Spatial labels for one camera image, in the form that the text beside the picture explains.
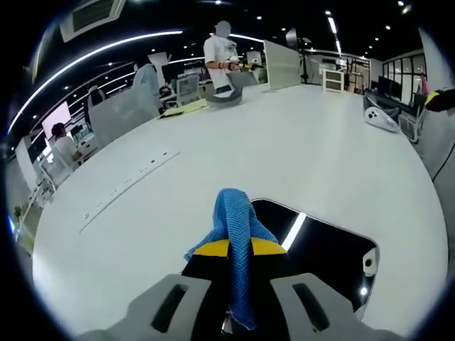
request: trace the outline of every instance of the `black wire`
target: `black wire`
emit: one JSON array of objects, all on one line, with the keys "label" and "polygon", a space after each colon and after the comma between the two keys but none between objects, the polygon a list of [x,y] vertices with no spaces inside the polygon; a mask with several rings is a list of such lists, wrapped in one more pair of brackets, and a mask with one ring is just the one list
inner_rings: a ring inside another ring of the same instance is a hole
[{"label": "black wire", "polygon": [[439,172],[441,172],[442,168],[444,168],[444,166],[446,165],[447,161],[450,159],[450,156],[452,155],[452,151],[454,151],[454,148],[455,148],[455,142],[454,142],[454,145],[452,146],[450,152],[449,152],[449,155],[447,156],[446,160],[442,163],[441,167],[439,167],[439,170],[436,172],[436,175],[432,178],[432,181],[434,182],[434,179],[436,179],[436,177],[438,176]]}]

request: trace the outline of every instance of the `blue towel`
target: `blue towel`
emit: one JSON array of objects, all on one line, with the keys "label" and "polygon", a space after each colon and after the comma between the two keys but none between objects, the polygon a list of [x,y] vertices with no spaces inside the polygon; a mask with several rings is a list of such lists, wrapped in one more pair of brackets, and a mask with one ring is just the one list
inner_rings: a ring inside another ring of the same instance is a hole
[{"label": "blue towel", "polygon": [[185,259],[189,261],[194,251],[204,244],[229,238],[232,250],[230,310],[234,320],[248,330],[255,328],[248,293],[250,286],[248,246],[251,237],[278,243],[275,236],[256,218],[255,209],[247,193],[234,188],[224,188],[216,198],[213,230],[185,255]]}]

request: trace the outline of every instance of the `air vent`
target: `air vent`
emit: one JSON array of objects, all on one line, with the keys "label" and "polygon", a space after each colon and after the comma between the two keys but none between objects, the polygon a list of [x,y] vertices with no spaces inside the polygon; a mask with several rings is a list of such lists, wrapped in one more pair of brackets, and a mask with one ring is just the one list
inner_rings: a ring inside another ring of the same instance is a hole
[{"label": "air vent", "polygon": [[77,37],[92,28],[117,20],[126,0],[84,0],[60,24],[63,41]]}]

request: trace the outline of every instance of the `ceiling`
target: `ceiling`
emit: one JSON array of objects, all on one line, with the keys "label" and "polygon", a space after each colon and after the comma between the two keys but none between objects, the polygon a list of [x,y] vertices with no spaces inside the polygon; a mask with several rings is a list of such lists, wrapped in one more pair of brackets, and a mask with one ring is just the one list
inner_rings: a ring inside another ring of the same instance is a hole
[{"label": "ceiling", "polygon": [[[421,48],[417,26],[412,13],[402,15],[402,7],[394,0],[345,0],[345,1],[254,1],[254,0],[127,0],[120,17],[111,23],[99,26],[80,36],[63,42],[60,29],[50,24],[45,44],[41,49],[41,63],[36,79],[31,82],[30,72],[25,72],[21,88],[12,103],[12,116],[51,75],[86,53],[121,39],[161,31],[183,30],[175,36],[162,36],[138,40],[120,45],[88,58],[50,83],[26,107],[10,134],[10,143],[29,133],[42,116],[67,93],[88,80],[113,68],[130,63],[141,54],[166,51],[172,60],[203,56],[203,42],[213,32],[213,26],[221,20],[231,23],[232,32],[259,39],[286,44],[286,32],[295,27],[298,36],[309,38],[315,49],[336,50],[335,39],[327,21],[325,11],[334,18],[342,51],[364,55],[378,60]],[[233,38],[238,44],[239,54],[262,44],[250,40]],[[99,77],[95,84],[102,85],[110,80],[132,72],[132,66],[121,67],[107,76]],[[123,83],[131,82],[132,76],[113,82],[105,87],[110,91]],[[84,87],[67,99],[71,105],[86,94]],[[71,111],[80,108],[74,104]]]}]

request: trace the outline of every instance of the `man in white shirt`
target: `man in white shirt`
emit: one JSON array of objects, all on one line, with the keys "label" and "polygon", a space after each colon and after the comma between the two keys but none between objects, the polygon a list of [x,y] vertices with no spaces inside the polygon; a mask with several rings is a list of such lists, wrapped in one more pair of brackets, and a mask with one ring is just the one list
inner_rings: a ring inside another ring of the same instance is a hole
[{"label": "man in white shirt", "polygon": [[215,34],[204,43],[205,66],[217,94],[233,90],[228,73],[239,70],[237,44],[228,39],[230,24],[220,21]]},{"label": "man in white shirt", "polygon": [[54,124],[52,135],[55,136],[54,148],[58,150],[58,153],[67,165],[73,168],[75,162],[82,154],[77,150],[73,140],[69,136],[66,136],[65,125],[63,123]]}]

